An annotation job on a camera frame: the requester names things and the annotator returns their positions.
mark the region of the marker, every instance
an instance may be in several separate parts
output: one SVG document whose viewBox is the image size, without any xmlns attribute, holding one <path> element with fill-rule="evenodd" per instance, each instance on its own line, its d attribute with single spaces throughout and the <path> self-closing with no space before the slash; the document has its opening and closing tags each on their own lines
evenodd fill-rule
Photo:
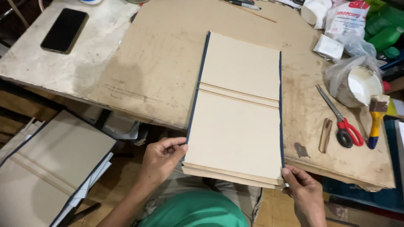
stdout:
<svg viewBox="0 0 404 227">
<path fill-rule="evenodd" d="M 247 8 L 250 8 L 250 9 L 255 9 L 255 10 L 260 10 L 261 9 L 261 7 L 253 6 L 253 5 L 250 5 L 250 4 L 245 4 L 245 3 L 242 3 L 239 0 L 233 0 L 233 1 L 229 1 L 229 2 L 234 4 L 234 5 L 243 6 L 243 7 L 247 7 Z"/>
</svg>

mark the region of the black phone screen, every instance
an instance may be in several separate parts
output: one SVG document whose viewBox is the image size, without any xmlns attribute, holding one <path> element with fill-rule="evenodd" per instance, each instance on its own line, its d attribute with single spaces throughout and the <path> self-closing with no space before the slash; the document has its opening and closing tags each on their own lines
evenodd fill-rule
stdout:
<svg viewBox="0 0 404 227">
<path fill-rule="evenodd" d="M 41 47 L 66 53 L 70 46 L 74 45 L 87 18 L 88 14 L 85 12 L 64 8 L 45 36 Z"/>
</svg>

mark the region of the book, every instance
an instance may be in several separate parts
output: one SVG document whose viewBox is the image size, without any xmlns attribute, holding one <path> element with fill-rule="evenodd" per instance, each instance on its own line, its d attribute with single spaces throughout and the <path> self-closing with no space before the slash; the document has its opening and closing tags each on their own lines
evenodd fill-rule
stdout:
<svg viewBox="0 0 404 227">
<path fill-rule="evenodd" d="M 57 226 L 111 165 L 115 143 L 66 110 L 27 125 L 0 150 L 0 226 Z"/>
<path fill-rule="evenodd" d="M 188 128 L 185 174 L 284 184 L 281 52 L 208 32 Z"/>
</svg>

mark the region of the green shirt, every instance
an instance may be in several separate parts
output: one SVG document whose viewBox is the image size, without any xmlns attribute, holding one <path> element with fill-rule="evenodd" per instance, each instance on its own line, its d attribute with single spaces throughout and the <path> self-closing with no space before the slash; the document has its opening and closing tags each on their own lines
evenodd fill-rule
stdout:
<svg viewBox="0 0 404 227">
<path fill-rule="evenodd" d="M 240 208 L 215 191 L 189 191 L 157 207 L 140 227 L 231 226 L 248 227 Z"/>
</svg>

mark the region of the scissor blade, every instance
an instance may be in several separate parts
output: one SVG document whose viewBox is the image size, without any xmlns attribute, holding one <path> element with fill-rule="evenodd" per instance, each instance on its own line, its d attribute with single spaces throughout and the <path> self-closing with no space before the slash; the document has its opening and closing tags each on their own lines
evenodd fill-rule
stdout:
<svg viewBox="0 0 404 227">
<path fill-rule="evenodd" d="M 334 114 L 337 116 L 339 121 L 343 121 L 344 117 L 342 114 L 338 111 L 338 109 L 334 106 L 334 104 L 331 102 L 330 98 L 326 95 L 326 93 L 323 91 L 323 89 L 320 87 L 320 85 L 316 85 L 316 88 L 318 92 L 320 93 L 321 96 L 323 96 L 323 99 L 326 101 L 328 106 L 331 108 L 331 110 L 334 112 Z"/>
</svg>

